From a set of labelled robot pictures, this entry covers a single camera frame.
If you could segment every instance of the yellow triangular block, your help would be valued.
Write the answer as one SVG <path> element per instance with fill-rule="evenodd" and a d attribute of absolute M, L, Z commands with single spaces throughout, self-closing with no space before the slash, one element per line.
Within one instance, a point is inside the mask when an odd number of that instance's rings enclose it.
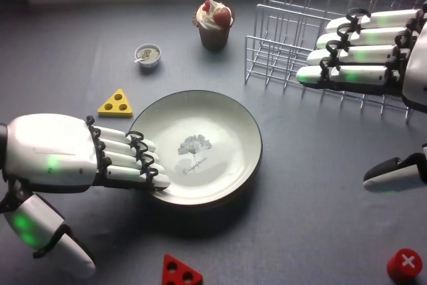
<path fill-rule="evenodd" d="M 117 90 L 98 108 L 98 114 L 106 117 L 132 117 L 132 109 L 122 89 Z"/>

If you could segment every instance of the red triangle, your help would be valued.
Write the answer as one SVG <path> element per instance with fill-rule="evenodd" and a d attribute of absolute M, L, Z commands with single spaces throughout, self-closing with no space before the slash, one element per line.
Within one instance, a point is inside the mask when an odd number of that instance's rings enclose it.
<path fill-rule="evenodd" d="M 165 255 L 161 285 L 200 285 L 203 276 L 176 258 Z"/>

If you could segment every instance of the strawberry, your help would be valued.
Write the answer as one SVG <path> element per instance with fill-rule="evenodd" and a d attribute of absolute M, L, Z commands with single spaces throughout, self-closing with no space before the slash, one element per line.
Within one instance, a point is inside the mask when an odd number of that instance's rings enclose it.
<path fill-rule="evenodd" d="M 230 23 L 232 22 L 232 15 L 230 14 L 230 11 L 227 8 L 222 8 L 217 13 L 214 13 L 212 16 L 213 21 L 217 23 L 217 25 L 228 28 L 230 26 Z"/>
<path fill-rule="evenodd" d="M 209 2 L 209 0 L 205 1 L 205 5 L 203 6 L 203 8 L 201 8 L 201 10 L 208 12 L 209 9 L 211 9 L 211 3 Z"/>

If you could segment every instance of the gray tabletop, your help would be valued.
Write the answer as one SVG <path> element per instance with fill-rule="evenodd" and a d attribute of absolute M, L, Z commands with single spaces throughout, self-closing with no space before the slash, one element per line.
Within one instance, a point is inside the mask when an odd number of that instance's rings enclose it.
<path fill-rule="evenodd" d="M 400 248 L 427 258 L 426 189 L 373 194 L 364 172 L 420 152 L 427 118 L 359 104 L 299 87 L 282 93 L 243 80 L 244 36 L 254 4 L 236 4 L 228 46 L 210 53 L 191 25 L 195 5 L 38 9 L 0 15 L 0 121 L 26 113 L 84 118 L 122 88 L 138 114 L 176 91 L 207 89 L 238 100 L 257 119 L 264 157 L 250 201 L 215 233 L 182 237 L 157 227 L 141 193 L 91 188 L 45 195 L 97 258 L 97 273 L 76 280 L 34 260 L 0 221 L 0 284 L 161 284 L 169 253 L 214 284 L 391 284 L 387 260 Z M 133 62 L 142 43 L 161 47 L 161 64 Z M 96 119 L 126 131 L 132 119 Z M 6 185 L 0 186 L 0 194 Z M 427 284 L 427 272 L 419 277 Z"/>

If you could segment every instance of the wire rack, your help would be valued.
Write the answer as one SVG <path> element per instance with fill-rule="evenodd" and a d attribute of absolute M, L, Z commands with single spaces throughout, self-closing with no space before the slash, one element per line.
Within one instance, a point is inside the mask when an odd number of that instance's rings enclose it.
<path fill-rule="evenodd" d="M 308 88 L 296 81 L 299 68 L 307 65 L 308 54 L 316 48 L 316 40 L 325 31 L 324 27 L 332 19 L 345 16 L 353 7 L 367 8 L 369 11 L 387 11 L 421 8 L 425 0 L 264 0 L 256 7 L 254 35 L 245 38 L 245 83 L 250 76 L 264 79 L 267 87 L 271 81 L 283 83 L 283 91 L 288 84 L 302 87 L 302 94 Z M 345 99 L 360 102 L 360 112 L 367 103 L 380 107 L 380 114 L 386 108 L 405 112 L 409 121 L 412 110 L 401 99 L 389 96 L 368 96 L 328 89 L 321 92 L 340 97 L 340 107 Z"/>

